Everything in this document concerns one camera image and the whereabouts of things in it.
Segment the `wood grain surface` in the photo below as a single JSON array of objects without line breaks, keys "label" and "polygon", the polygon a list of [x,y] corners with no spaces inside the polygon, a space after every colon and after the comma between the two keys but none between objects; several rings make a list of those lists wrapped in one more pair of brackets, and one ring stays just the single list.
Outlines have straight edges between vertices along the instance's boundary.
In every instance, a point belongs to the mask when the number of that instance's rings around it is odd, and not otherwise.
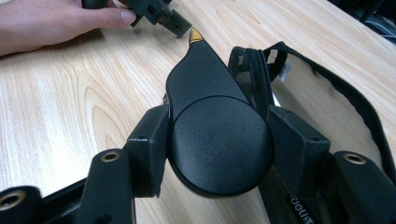
[{"label": "wood grain surface", "polygon": [[[376,108],[396,159],[396,48],[387,40],[325,0],[175,0],[171,7],[224,62],[233,46],[284,41],[352,83]],[[0,190],[33,185],[46,196],[84,178],[96,153],[123,147],[146,110],[162,102],[187,49],[186,35],[142,20],[1,57]],[[165,170],[160,199],[136,199],[138,223],[269,222],[256,189],[209,200]]]}]

